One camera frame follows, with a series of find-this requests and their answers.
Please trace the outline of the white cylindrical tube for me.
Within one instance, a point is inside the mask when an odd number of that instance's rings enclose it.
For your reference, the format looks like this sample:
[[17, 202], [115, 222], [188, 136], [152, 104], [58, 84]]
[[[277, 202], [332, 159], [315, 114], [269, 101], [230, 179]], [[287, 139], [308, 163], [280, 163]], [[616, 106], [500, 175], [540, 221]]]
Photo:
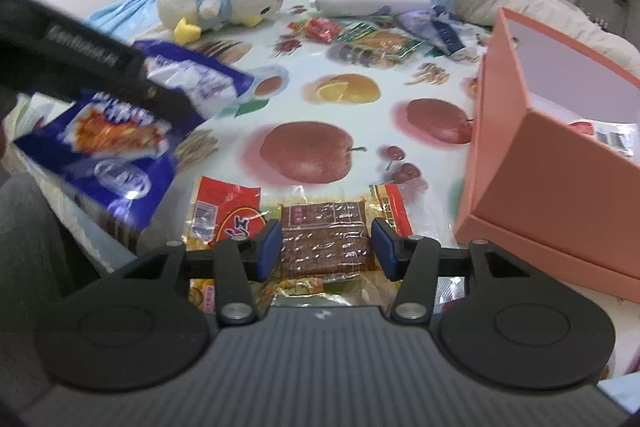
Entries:
[[326, 17], [395, 16], [433, 6], [433, 0], [314, 0], [314, 8]]

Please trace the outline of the white barcode snack packet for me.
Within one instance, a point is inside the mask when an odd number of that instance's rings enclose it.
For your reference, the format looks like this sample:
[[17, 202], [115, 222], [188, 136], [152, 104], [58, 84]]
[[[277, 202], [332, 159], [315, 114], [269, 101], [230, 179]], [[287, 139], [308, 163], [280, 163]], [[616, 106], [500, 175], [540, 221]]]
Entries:
[[636, 165], [639, 164], [638, 124], [614, 124], [614, 122], [579, 119], [570, 122], [568, 127], [590, 136]]

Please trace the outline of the blue noodle snack packet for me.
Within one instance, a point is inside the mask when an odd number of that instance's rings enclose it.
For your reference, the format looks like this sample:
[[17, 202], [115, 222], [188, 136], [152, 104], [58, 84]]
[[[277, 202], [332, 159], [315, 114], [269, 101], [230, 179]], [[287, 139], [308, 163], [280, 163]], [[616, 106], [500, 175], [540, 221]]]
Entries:
[[29, 160], [98, 217], [126, 247], [137, 244], [175, 179], [177, 148], [201, 124], [239, 104], [256, 77], [162, 40], [135, 44], [146, 77], [189, 101], [170, 119], [90, 92], [39, 129], [16, 139]]

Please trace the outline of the green bean cartilage snack packet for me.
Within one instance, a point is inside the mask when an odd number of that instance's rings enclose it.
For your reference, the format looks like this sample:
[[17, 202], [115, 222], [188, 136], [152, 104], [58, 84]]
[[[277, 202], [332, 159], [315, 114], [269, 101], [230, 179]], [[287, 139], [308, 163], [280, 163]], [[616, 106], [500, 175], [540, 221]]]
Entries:
[[352, 65], [386, 69], [405, 62], [422, 44], [421, 39], [396, 27], [355, 22], [342, 28], [329, 47], [328, 57]]

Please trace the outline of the fruit print table cloth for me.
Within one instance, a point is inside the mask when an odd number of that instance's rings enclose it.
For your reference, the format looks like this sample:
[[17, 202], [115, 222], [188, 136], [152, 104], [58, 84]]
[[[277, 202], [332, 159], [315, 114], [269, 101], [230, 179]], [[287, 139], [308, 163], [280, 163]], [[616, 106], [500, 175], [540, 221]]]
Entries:
[[17, 148], [17, 138], [75, 103], [36, 95], [18, 106], [10, 131], [15, 153], [100, 270], [111, 273], [169, 239], [186, 245], [186, 214], [202, 176], [258, 187], [277, 200], [352, 199], [393, 184], [412, 234], [454, 246], [480, 62], [450, 60], [425, 42], [392, 68], [334, 61], [333, 42], [288, 28], [311, 17], [321, 17], [312, 0], [291, 0], [253, 28], [229, 26], [185, 46], [256, 80], [243, 101], [178, 146], [175, 179], [134, 247], [116, 241], [95, 213]]

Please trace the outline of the blue star bedsheet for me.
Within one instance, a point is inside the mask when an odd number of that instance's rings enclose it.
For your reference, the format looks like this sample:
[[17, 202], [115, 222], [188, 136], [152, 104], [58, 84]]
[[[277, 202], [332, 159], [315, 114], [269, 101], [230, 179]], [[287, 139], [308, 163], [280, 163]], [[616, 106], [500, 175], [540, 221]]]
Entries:
[[87, 24], [116, 40], [134, 41], [146, 35], [174, 38], [183, 18], [188, 25], [222, 24], [231, 10], [231, 0], [122, 0], [92, 13]]

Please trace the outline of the pink cardboard box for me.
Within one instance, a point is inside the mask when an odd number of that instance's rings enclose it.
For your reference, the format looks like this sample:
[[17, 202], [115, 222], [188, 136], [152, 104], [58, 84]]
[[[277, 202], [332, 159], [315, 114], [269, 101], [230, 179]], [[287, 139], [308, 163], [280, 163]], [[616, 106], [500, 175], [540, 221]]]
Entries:
[[639, 167], [575, 124], [637, 124], [638, 78], [501, 9], [478, 80], [456, 239], [488, 239], [560, 280], [637, 301]]

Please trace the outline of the brown tofu snack packet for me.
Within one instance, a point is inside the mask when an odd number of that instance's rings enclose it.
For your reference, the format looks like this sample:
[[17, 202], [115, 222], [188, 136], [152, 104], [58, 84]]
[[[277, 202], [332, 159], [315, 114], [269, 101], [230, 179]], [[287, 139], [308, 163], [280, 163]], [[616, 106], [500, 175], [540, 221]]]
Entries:
[[250, 284], [258, 307], [384, 306], [392, 284], [382, 281], [371, 248], [371, 223], [384, 218], [400, 235], [413, 233], [399, 187], [373, 185], [352, 199], [282, 200], [202, 176], [195, 183], [183, 240], [189, 251], [223, 239], [257, 235], [267, 222], [282, 225], [282, 251], [268, 280]]

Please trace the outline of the small red snack packet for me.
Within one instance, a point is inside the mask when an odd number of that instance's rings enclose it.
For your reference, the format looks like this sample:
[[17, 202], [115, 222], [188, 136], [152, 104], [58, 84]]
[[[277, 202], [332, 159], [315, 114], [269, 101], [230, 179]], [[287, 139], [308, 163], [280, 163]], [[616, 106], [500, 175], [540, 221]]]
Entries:
[[324, 17], [311, 17], [306, 20], [288, 23], [295, 35], [306, 37], [315, 42], [330, 44], [341, 35], [343, 29], [333, 20]]

